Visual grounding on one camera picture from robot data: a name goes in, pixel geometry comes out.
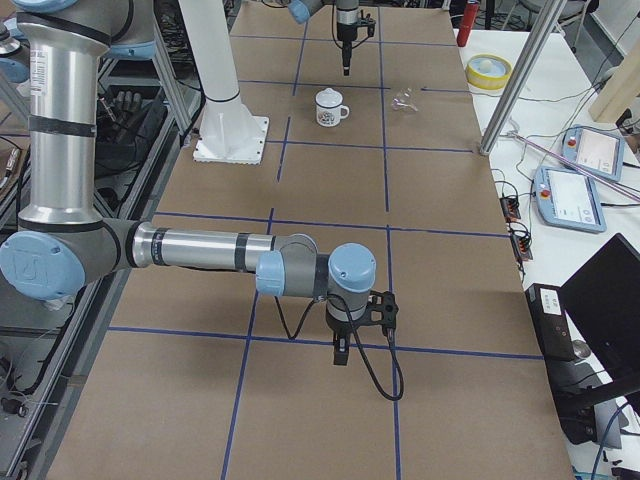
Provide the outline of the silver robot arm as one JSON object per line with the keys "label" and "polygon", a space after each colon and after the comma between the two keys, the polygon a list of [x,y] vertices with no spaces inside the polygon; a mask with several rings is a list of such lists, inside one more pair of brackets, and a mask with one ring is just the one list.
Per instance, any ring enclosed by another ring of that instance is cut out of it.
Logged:
{"label": "silver robot arm", "polygon": [[349,76],[352,51],[359,29],[359,2],[348,0],[293,0],[289,2],[287,9],[298,24],[303,24],[308,22],[313,15],[326,5],[330,5],[333,9],[332,18],[335,29],[332,37],[341,51],[343,75]]}
{"label": "silver robot arm", "polygon": [[252,273],[258,292],[324,302],[334,361],[344,365],[371,321],[376,261],[347,243],[329,254],[307,235],[189,231],[108,219],[93,204],[97,75],[110,51],[155,52],[149,1],[20,1],[30,44],[31,192],[1,270],[21,294],[54,300],[125,268],[150,265]]}

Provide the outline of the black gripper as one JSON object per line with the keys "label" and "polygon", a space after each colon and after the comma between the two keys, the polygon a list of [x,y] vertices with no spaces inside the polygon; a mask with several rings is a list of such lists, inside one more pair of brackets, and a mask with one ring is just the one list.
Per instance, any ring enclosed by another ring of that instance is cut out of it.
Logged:
{"label": "black gripper", "polygon": [[357,330],[354,314],[343,299],[328,299],[326,321],[333,331],[333,364],[346,366],[349,359],[350,338]]}
{"label": "black gripper", "polygon": [[350,75],[351,49],[353,42],[357,39],[358,9],[338,8],[336,11],[336,35],[337,41],[342,50],[343,75]]}

